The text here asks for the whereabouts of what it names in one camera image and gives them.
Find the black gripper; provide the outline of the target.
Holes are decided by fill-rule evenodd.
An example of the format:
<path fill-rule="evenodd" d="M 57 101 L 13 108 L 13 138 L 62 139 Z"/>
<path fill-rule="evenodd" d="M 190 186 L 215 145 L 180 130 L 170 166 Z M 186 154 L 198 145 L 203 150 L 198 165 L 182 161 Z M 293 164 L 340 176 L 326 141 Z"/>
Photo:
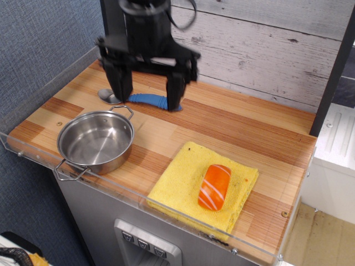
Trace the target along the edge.
<path fill-rule="evenodd" d="M 167 77 L 169 111 L 180 106 L 186 83 L 197 79 L 200 53 L 173 40 L 170 1 L 119 1 L 126 36 L 99 37 L 102 65 L 114 96 L 127 102 L 133 91 L 132 71 Z"/>

